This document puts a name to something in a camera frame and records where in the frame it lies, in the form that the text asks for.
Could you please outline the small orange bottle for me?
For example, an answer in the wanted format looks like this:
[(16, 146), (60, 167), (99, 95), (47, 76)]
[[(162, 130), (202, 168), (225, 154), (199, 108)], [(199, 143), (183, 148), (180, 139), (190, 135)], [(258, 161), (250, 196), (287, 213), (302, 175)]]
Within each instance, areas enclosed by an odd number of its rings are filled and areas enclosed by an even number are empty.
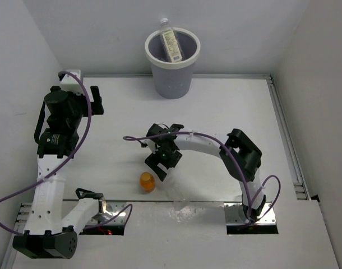
[(140, 186), (145, 192), (152, 192), (155, 187), (155, 179), (149, 172), (143, 172), (140, 175)]

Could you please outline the clear bottle cream label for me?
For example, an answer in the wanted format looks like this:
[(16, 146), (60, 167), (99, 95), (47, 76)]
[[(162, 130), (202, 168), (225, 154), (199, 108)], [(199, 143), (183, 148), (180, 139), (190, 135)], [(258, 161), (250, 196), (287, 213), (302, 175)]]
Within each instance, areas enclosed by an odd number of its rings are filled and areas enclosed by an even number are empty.
[(183, 53), (177, 38), (177, 33), (171, 27), (167, 18), (160, 20), (160, 39), (168, 62), (177, 63), (183, 61)]

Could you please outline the clear ribbed unlabelled bottle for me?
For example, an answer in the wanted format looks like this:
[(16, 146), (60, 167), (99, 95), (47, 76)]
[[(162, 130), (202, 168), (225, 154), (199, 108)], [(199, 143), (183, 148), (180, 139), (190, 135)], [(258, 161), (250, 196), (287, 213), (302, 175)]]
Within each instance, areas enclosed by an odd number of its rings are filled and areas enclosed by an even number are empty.
[(168, 200), (174, 202), (189, 202), (191, 196), (186, 186), (185, 178), (177, 172), (171, 171), (160, 183), (160, 189), (165, 193)]

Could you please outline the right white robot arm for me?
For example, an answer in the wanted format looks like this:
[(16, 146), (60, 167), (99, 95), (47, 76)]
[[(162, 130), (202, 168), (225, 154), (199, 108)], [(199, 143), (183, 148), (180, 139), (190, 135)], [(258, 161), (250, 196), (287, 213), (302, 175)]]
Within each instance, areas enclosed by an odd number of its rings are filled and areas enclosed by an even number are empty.
[(242, 192), (243, 211), (250, 221), (255, 222), (263, 209), (266, 196), (261, 189), (256, 172), (261, 166), (261, 150), (240, 129), (227, 134), (227, 140), (186, 129), (181, 124), (163, 128), (153, 124), (142, 147), (151, 150), (145, 164), (161, 180), (175, 168), (182, 157), (182, 151), (194, 151), (218, 157), (222, 160), (230, 176), (237, 181)]

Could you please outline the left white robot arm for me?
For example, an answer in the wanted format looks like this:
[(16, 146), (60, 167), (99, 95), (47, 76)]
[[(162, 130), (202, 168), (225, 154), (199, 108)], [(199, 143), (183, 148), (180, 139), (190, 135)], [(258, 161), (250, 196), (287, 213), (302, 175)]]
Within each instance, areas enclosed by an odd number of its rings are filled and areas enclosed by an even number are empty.
[(102, 115), (104, 109), (99, 88), (90, 88), (93, 101), (85, 95), (63, 91), (53, 86), (43, 100), (43, 108), (50, 112), (48, 128), (41, 126), (45, 113), (41, 112), (34, 137), (38, 144), (38, 185), (35, 188), (24, 232), (13, 239), (12, 246), (31, 259), (70, 259), (73, 257), (78, 235), (86, 224), (106, 210), (102, 193), (84, 190), (77, 205), (62, 216), (66, 177), (61, 168), (69, 162), (84, 138), (77, 129), (83, 117)]

